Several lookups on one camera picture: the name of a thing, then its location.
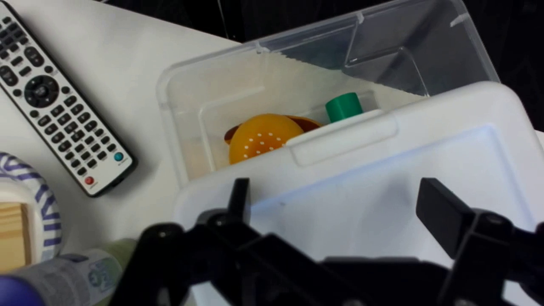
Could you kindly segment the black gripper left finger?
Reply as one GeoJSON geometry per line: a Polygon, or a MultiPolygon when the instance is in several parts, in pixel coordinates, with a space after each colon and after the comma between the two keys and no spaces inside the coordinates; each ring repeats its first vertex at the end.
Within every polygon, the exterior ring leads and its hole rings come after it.
{"type": "Polygon", "coordinates": [[[249,179],[246,176],[236,178],[231,188],[227,212],[241,222],[246,222],[249,217],[248,193],[249,179]]]}

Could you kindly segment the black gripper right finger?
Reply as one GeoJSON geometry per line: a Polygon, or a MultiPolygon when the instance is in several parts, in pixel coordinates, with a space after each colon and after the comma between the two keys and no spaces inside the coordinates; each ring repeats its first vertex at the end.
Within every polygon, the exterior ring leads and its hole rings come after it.
{"type": "Polygon", "coordinates": [[[474,220],[474,210],[438,178],[423,176],[418,186],[416,217],[441,249],[455,258],[464,232],[474,220]]]}

